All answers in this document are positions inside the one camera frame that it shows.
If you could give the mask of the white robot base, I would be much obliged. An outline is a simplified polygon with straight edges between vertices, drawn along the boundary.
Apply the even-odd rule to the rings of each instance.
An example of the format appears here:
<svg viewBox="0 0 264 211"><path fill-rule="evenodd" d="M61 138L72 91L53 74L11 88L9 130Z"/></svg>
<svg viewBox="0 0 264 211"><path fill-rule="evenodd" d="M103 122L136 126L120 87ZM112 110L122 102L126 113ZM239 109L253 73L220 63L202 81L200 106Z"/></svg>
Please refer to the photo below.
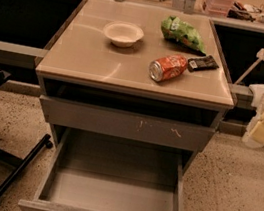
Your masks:
<svg viewBox="0 0 264 211"><path fill-rule="evenodd" d="M253 108L259 108L264 106L264 84L251 84L249 86L252 92L251 105Z"/></svg>

